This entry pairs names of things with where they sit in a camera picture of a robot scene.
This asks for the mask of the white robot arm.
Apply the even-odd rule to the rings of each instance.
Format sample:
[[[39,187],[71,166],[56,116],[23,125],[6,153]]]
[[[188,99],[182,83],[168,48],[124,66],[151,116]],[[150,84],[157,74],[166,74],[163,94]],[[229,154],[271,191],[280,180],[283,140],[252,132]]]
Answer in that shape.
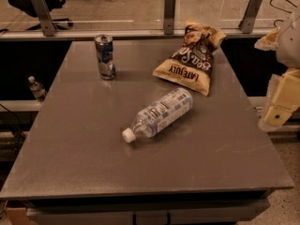
[[[258,122],[261,130],[275,131],[300,108],[300,7],[279,27],[260,38],[254,47],[275,51],[277,61],[288,68],[282,75],[271,76]]]

